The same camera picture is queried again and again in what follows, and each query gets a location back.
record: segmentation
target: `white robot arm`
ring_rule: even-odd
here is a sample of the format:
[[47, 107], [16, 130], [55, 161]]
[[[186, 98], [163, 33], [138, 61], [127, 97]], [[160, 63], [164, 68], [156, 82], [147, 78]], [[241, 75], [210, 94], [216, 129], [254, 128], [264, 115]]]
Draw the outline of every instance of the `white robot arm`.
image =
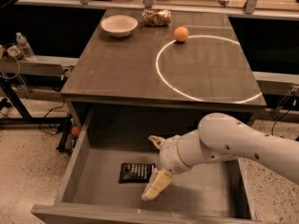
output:
[[179, 175], [200, 163], [245, 157], [299, 185], [299, 142], [258, 132], [222, 113], [201, 119], [198, 129], [168, 139], [150, 136], [160, 149], [160, 170], [152, 174], [142, 199], [155, 199]]

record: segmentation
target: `white bowl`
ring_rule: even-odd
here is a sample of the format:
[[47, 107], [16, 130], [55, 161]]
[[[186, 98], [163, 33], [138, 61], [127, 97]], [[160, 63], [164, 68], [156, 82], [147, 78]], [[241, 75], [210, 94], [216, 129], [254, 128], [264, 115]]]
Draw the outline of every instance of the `white bowl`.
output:
[[136, 28], [135, 18], [123, 15], [111, 16], [101, 22], [102, 28], [114, 37], [126, 37]]

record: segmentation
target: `floor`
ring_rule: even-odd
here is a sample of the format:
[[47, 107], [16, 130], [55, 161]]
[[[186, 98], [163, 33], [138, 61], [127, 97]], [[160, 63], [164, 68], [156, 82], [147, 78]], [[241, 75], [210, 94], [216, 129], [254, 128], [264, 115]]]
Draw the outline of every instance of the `floor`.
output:
[[[34, 117], [43, 117], [63, 100], [54, 91], [34, 91], [21, 99]], [[9, 117], [18, 112], [11, 107], [1, 111]], [[52, 116], [66, 116], [67, 107], [54, 110]], [[274, 121], [263, 112], [253, 127], [271, 133]], [[55, 128], [43, 127], [54, 133]], [[0, 219], [1, 223], [42, 223], [30, 210], [35, 203], [52, 205], [59, 190], [70, 155], [56, 150], [61, 133], [50, 135], [32, 126], [0, 127]], [[295, 139], [299, 135], [299, 114], [290, 112], [274, 129], [274, 135]], [[244, 159], [251, 185], [250, 195], [262, 223], [299, 223], [299, 186], [274, 174], [262, 165]]]

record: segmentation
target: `drawer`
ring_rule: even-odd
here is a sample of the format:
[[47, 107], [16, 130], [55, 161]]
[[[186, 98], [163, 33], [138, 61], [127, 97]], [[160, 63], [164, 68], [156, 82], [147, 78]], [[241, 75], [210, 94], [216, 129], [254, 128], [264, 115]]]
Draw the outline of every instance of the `drawer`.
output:
[[121, 164], [155, 163], [152, 134], [170, 137], [197, 128], [198, 110], [91, 105], [53, 206], [32, 213], [46, 223], [254, 223], [248, 180], [239, 160], [201, 164], [175, 175], [155, 201], [145, 183], [119, 183]]

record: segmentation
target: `clear bottle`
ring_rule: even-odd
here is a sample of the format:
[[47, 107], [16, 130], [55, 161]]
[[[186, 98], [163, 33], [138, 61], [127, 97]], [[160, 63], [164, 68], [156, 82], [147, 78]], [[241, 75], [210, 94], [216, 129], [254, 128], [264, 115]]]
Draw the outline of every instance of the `clear bottle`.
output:
[[36, 59], [36, 56], [34, 54], [34, 52], [32, 51], [27, 38], [22, 35], [21, 33], [16, 33], [16, 39], [17, 39], [17, 43], [19, 45], [19, 47], [22, 50], [22, 53], [25, 56], [25, 59], [28, 61], [32, 61]]

